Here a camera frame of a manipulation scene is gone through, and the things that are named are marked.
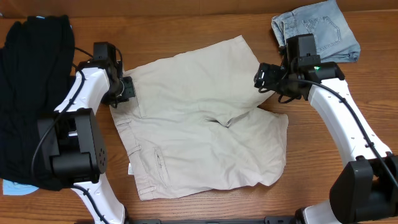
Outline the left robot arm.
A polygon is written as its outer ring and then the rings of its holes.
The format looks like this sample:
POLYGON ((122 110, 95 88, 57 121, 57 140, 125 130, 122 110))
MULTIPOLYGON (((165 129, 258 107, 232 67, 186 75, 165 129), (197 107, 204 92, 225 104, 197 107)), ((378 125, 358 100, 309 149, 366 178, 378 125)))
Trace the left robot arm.
POLYGON ((51 116, 38 121, 40 141, 35 153, 64 189, 73 190, 95 223, 131 223, 106 177, 107 150, 96 120, 100 104, 117 108, 134 98, 130 77, 123 76, 121 51, 96 42, 90 59, 76 67, 75 82, 51 116))

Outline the beige khaki shorts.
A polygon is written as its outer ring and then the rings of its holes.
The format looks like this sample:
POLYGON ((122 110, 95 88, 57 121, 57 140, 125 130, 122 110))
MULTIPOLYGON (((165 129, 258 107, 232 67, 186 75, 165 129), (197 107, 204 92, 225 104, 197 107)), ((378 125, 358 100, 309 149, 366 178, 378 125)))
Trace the beige khaki shorts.
POLYGON ((289 120, 260 109, 258 68, 237 36, 125 72, 136 97, 111 114, 141 200, 278 181, 289 120))

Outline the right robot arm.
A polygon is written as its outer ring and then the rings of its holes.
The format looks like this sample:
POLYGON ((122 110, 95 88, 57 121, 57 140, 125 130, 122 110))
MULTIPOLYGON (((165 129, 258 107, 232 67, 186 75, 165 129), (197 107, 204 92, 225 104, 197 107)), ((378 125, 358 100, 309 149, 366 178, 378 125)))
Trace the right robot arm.
POLYGON ((288 102, 304 99, 326 124, 343 161, 329 199, 300 208, 284 223, 360 223, 397 216, 397 156, 356 106, 335 62, 322 62, 312 34, 296 35, 280 48, 281 65, 261 63, 254 76, 260 93, 288 102))

